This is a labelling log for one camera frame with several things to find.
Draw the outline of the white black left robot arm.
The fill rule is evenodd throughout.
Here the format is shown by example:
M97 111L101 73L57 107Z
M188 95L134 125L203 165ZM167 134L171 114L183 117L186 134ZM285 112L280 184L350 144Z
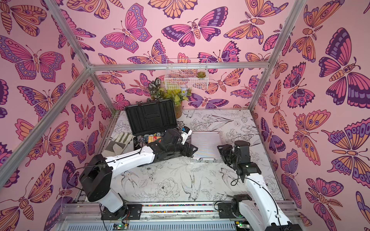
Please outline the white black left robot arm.
M84 167L79 177L88 201L99 203L112 214L125 212L126 203L122 196L112 189L112 179L135 167L180 156L192 157L198 150L196 146L187 142L192 133L188 127L183 127L180 131L169 129L160 139L138 150L113 157L96 155Z

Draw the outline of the pink square poker case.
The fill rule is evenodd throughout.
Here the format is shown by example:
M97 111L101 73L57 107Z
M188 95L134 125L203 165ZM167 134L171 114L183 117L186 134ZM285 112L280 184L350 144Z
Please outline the pink square poker case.
M222 158L217 146L222 144L221 135L217 131L194 131L191 144L198 150L193 154L192 162L221 163Z

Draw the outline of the dark grey poker case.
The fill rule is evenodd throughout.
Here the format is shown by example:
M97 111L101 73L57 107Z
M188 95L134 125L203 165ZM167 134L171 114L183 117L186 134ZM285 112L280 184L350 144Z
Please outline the dark grey poker case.
M177 121L172 100L155 100L146 103L137 103L125 108L129 125L134 137L144 134L165 132L169 129L176 129ZM139 145L136 149L136 157L140 157L141 163L146 165L154 162L153 150L150 143Z

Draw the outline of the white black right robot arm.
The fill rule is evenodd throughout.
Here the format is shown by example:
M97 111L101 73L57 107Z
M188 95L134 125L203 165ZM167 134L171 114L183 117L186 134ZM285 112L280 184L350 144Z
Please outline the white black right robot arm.
M232 209L235 216L242 216L254 231L301 231L284 214L270 193L259 166L252 162L250 143L236 141L234 145L217 146L222 161L235 170L237 181L241 181L249 195L235 195Z

